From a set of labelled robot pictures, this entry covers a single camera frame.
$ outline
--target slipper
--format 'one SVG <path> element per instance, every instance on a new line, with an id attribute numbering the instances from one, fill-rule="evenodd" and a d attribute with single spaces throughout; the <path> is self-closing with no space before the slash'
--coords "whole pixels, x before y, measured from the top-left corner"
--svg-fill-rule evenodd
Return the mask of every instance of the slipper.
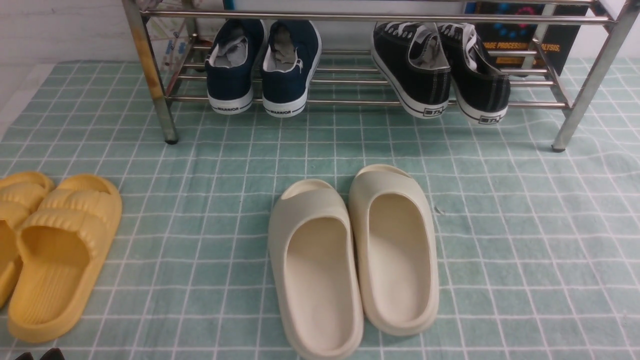
<path id="1" fill-rule="evenodd" d="M 0 179 L 0 307 L 22 269 L 15 232 L 53 187 L 53 181 L 39 172 L 21 172 Z"/>
<path id="2" fill-rule="evenodd" d="M 307 179 L 284 191 L 269 220 L 269 254 L 293 349 L 307 360 L 351 355 L 364 314 L 349 215 L 331 185 Z"/>
<path id="3" fill-rule="evenodd" d="M 359 171 L 349 191 L 360 294 L 373 325 L 395 336 L 427 329 L 438 312 L 435 235 L 418 183 L 390 165 Z"/>
<path id="4" fill-rule="evenodd" d="M 80 319 L 107 258 L 122 200 L 108 180 L 64 180 L 18 230 L 22 274 L 9 303 L 9 332 L 30 343 L 53 340 Z"/>

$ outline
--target black box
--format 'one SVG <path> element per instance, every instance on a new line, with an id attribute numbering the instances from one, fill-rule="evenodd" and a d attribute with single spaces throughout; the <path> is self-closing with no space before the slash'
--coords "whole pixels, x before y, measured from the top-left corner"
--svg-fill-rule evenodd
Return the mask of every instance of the black box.
<path id="1" fill-rule="evenodd" d="M 554 15 L 585 16 L 588 6 L 557 5 Z M 475 13 L 490 15 L 541 15 L 543 4 L 518 3 L 476 3 Z M 535 24 L 476 24 L 476 31 L 487 50 L 527 50 L 538 26 Z M 542 41 L 542 48 L 549 55 L 551 65 L 558 73 L 562 73 L 575 37 L 580 30 L 579 25 L 549 25 Z M 521 67 L 523 57 L 498 57 L 496 63 L 500 67 Z M 536 59 L 534 67 L 542 67 L 540 59 Z"/>

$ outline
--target sneaker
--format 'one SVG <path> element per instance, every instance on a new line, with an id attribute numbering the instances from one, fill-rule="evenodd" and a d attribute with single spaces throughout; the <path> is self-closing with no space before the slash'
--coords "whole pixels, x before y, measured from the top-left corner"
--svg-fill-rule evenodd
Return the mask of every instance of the sneaker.
<path id="1" fill-rule="evenodd" d="M 439 30 L 460 109 L 471 124 L 497 124 L 507 113 L 509 76 L 495 67 L 472 24 L 444 24 Z"/>
<path id="2" fill-rule="evenodd" d="M 253 101 L 253 69 L 267 44 L 262 20 L 228 20 L 213 40 L 204 67 L 207 96 L 216 113 L 237 114 Z"/>
<path id="3" fill-rule="evenodd" d="M 271 26 L 260 68 L 262 104 L 267 113 L 292 117 L 304 110 L 321 53 L 320 34 L 312 22 L 280 20 Z"/>
<path id="4" fill-rule="evenodd" d="M 451 68 L 435 24 L 376 24 L 371 56 L 409 114 L 429 119 L 446 109 Z"/>

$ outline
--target mat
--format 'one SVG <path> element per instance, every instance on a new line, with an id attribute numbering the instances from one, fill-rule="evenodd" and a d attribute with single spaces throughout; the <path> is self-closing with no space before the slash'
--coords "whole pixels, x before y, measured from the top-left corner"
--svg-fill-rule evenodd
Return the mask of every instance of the mat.
<path id="1" fill-rule="evenodd" d="M 329 59 L 334 65 L 369 60 Z M 567 64 L 574 94 L 588 60 Z M 183 84 L 200 92 L 204 83 Z M 380 87 L 312 96 L 393 99 Z M 513 98 L 552 100 L 544 89 Z M 276 119 L 175 103 L 166 145 L 136 63 L 57 65 L 0 142 L 0 176 L 81 172 L 114 182 L 124 217 L 80 322 L 41 345 L 0 311 L 0 359 L 61 347 L 69 360 L 296 359 L 268 261 L 269 210 L 293 182 L 346 195 L 364 165 L 418 180 L 433 207 L 440 274 L 434 326 L 409 338 L 369 323 L 352 359 L 640 359 L 640 60 L 616 61 L 567 151 L 563 116 L 512 109 L 471 127 L 456 108 L 311 107 Z"/>

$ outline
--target metal shoe rack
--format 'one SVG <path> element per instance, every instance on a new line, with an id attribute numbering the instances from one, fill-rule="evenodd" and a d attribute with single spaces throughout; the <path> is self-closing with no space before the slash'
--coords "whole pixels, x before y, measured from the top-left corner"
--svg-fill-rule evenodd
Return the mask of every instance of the metal shoe rack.
<path id="1" fill-rule="evenodd" d="M 494 2 L 512 2 L 513 0 L 490 0 Z M 512 80 L 513 87 L 548 87 L 551 89 L 555 102 L 538 101 L 512 101 L 512 108 L 535 108 L 548 110 L 561 110 L 564 113 L 564 123 L 553 143 L 553 150 L 562 152 L 566 149 L 573 133 L 582 120 L 589 104 L 593 100 L 600 83 L 604 79 L 609 67 L 613 63 L 620 47 L 624 43 L 638 13 L 640 12 L 640 0 L 625 0 L 625 4 L 617 17 L 611 8 L 602 0 L 518 0 L 518 3 L 545 4 L 542 15 L 380 15 L 367 13 L 293 13 L 293 12 L 244 12 L 234 10 L 209 11 L 196 9 L 192 0 L 182 0 L 180 10 L 143 10 L 136 5 L 136 0 L 122 0 L 127 20 L 131 27 L 131 34 L 142 63 L 143 71 L 147 79 L 151 98 L 164 133 L 164 140 L 169 144 L 178 142 L 178 134 L 171 114 L 171 105 L 175 101 L 208 102 L 203 85 L 201 96 L 178 95 L 183 81 L 203 81 L 205 75 L 190 72 L 189 70 L 204 69 L 204 55 L 209 47 L 203 45 L 198 37 L 196 18 L 217 19 L 307 19 L 314 21 L 412 21 L 412 22 L 501 22 L 506 24 L 538 24 L 529 49 L 524 51 L 490 51 L 492 56 L 521 56 L 524 57 L 524 65 L 519 69 L 505 69 L 505 72 L 516 76 L 542 76 L 544 80 Z M 556 5 L 588 5 L 593 16 L 553 16 Z M 189 34 L 184 56 L 179 62 L 179 69 L 173 74 L 165 87 L 162 76 L 158 70 L 156 58 L 151 47 L 147 22 L 151 17 L 178 17 L 186 19 L 186 27 Z M 542 50 L 540 40 L 544 37 L 547 26 L 556 25 L 599 25 L 608 32 L 600 52 L 593 63 L 582 87 L 575 99 L 562 86 L 557 72 L 548 65 L 544 69 L 532 69 L 535 58 L 542 59 L 543 63 L 550 64 L 545 52 Z M 368 51 L 324 51 L 327 55 L 369 55 Z M 316 70 L 316 78 L 312 80 L 314 85 L 379 85 L 388 86 L 387 82 L 378 79 L 335 79 L 328 78 L 325 74 L 375 74 L 378 70 L 373 67 L 325 67 L 320 66 Z M 379 100 L 339 100 L 339 99 L 310 99 L 309 104 L 320 105 L 350 105 L 350 106 L 399 106 L 399 101 Z M 450 100 L 449 105 L 456 105 L 455 100 Z"/>

